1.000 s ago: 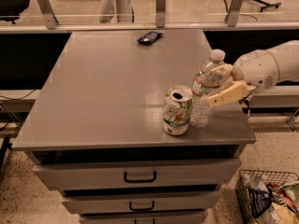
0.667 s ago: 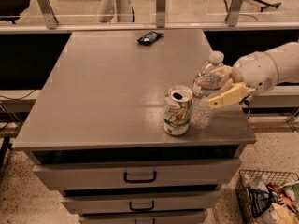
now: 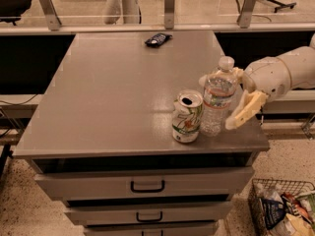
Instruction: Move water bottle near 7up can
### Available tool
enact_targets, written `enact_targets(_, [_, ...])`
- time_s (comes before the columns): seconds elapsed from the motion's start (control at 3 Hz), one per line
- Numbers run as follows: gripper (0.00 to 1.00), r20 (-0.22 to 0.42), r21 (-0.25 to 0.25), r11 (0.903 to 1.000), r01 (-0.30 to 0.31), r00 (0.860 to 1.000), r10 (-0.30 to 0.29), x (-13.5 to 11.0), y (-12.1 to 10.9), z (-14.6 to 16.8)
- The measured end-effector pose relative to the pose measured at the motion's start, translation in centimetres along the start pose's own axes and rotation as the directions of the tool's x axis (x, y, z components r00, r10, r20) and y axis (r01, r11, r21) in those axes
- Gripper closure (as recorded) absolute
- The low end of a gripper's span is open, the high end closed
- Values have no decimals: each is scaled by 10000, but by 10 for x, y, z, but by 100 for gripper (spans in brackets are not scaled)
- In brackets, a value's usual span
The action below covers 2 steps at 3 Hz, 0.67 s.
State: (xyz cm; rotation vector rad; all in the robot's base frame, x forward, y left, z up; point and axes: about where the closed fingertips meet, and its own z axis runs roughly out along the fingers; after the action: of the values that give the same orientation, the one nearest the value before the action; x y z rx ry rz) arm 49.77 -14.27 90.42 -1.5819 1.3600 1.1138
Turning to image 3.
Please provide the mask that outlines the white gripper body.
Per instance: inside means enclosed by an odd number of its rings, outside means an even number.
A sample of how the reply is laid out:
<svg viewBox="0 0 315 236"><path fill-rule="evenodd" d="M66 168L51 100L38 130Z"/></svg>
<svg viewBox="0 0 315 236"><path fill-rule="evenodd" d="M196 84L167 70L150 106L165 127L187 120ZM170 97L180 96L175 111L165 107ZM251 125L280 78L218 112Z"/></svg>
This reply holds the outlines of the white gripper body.
<svg viewBox="0 0 315 236"><path fill-rule="evenodd" d="M249 92L261 91L272 102L291 90L291 77L287 65L278 57L265 57L250 63L244 70L243 88Z"/></svg>

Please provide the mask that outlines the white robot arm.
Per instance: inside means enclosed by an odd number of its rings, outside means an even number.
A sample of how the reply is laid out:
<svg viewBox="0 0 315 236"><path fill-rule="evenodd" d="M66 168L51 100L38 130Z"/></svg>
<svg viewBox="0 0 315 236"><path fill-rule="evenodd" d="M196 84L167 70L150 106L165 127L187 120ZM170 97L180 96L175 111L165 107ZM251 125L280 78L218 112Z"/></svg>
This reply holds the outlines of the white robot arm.
<svg viewBox="0 0 315 236"><path fill-rule="evenodd" d="M217 69L199 79L204 89L201 131L208 136L233 130L263 106L292 89L315 87L315 47L301 46L276 57L267 56L242 70L222 56Z"/></svg>

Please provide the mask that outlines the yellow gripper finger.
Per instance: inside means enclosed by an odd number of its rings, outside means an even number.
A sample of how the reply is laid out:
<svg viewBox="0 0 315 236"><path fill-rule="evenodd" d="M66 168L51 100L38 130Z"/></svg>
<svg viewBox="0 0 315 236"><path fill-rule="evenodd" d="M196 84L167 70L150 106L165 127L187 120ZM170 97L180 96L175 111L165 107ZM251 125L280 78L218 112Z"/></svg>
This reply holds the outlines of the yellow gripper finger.
<svg viewBox="0 0 315 236"><path fill-rule="evenodd" d="M244 74L244 71L242 69L239 69L238 67L234 67L232 69L232 74L236 77L236 80L239 84L242 83L242 78L243 78L243 74ZM207 78L207 75L204 75L202 76L200 79L199 79L199 85L201 87L203 87L206 83L206 78Z"/></svg>
<svg viewBox="0 0 315 236"><path fill-rule="evenodd" d="M225 128L227 130L234 130L244 125L260 111L267 99L268 96L262 91L254 90L253 92L249 92L246 89L237 107L233 110L231 115L225 119Z"/></svg>

